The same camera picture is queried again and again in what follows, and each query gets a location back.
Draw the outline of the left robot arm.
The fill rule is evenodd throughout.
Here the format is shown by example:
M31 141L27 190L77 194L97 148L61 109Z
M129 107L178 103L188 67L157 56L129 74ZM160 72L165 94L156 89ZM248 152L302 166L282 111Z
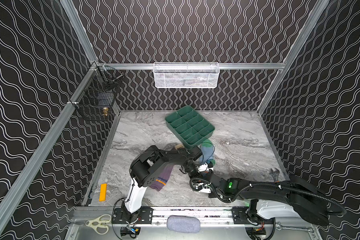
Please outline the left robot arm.
M179 165L190 177L196 176L198 174L196 160L201 156L202 151L199 147L170 151L160 150L155 145L147 148L130 165L131 186L123 203L124 209L129 214L139 211L147 188L159 178L168 166Z

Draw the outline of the blue sock orange cuff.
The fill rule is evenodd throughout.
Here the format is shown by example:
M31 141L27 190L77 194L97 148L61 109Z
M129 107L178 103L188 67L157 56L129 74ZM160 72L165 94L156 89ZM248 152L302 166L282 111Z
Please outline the blue sock orange cuff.
M214 167L216 164L214 157L214 153L215 153L214 144L209 139L207 139L201 143L199 148L202 151L202 156L198 159L198 165L202 166L207 164L208 166Z

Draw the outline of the silver combination wrench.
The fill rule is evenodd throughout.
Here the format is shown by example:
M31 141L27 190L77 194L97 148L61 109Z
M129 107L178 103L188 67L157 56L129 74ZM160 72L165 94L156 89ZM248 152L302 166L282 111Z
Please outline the silver combination wrench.
M304 232L310 232L310 233L314 232L313 228L283 226L280 222L276 223L275 227L278 231L291 230L291 231L304 231Z

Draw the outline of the green compartment tray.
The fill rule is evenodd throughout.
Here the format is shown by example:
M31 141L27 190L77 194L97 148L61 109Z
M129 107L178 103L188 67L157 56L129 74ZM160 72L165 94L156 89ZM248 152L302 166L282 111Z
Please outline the green compartment tray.
M215 126L191 106L184 106L165 117L169 130L187 148L191 149L209 139Z

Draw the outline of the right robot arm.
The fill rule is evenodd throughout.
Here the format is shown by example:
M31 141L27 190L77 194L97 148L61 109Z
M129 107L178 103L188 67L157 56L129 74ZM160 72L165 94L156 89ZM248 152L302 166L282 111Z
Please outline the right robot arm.
M327 197L323 191L311 183L292 176L288 181L254 182L240 178L227 180L218 177L212 171L202 175L190 176L190 187L201 191L196 184L211 190L212 198L223 203L233 203L238 198L244 200L274 201L291 206L308 223L328 226L330 216L344 216L346 208L339 202Z

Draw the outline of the front aluminium rail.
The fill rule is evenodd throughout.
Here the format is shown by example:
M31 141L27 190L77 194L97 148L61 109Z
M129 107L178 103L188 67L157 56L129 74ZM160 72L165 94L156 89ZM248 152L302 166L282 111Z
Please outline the front aluminium rail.
M166 227L170 216L197 218L201 227L253 227L245 217L246 207L143 207L137 227ZM73 223L92 220L101 215L111 215L115 226L126 226L119 207L78 207Z

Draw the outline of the grey cloth pad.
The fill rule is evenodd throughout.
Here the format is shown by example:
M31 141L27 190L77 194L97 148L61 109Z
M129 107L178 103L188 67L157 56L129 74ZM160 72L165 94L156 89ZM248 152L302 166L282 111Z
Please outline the grey cloth pad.
M169 216L167 228L174 232L196 234L201 230L201 223L194 217Z

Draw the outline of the yellow block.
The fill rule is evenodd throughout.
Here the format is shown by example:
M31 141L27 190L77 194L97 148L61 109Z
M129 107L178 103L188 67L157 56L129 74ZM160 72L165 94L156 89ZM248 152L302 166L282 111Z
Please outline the yellow block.
M108 187L108 184L101 184L100 194L99 194L99 201L100 202L104 202L106 200L107 187Z

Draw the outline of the brass padlock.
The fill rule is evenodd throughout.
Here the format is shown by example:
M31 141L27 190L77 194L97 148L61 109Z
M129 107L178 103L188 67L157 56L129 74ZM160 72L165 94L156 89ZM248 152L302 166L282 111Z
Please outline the brass padlock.
M103 115L104 115L105 117L107 117L107 116L109 115L109 108L107 108L107 107L104 107L104 108L103 108Z

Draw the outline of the aluminium frame profile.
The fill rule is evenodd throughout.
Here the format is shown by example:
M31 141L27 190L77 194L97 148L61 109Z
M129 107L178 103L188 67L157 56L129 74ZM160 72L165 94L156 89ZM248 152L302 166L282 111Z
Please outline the aluminium frame profile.
M62 0L61 4L66 12L66 15L68 16L72 28L74 29L79 43L81 44L87 59L90 62L98 63L98 58L95 54L95 51L93 49L93 46L89 40L89 37L86 33L86 29L84 28L84 25L79 17L79 13L77 9L75 8L75 5L73 1L71 0Z

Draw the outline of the purple sock tan toe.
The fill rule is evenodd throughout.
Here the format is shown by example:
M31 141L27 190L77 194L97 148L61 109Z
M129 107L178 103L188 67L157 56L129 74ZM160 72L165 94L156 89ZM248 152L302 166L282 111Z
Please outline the purple sock tan toe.
M167 164L160 175L150 185L150 188L159 192L163 187L165 187L171 177L175 165L177 164Z

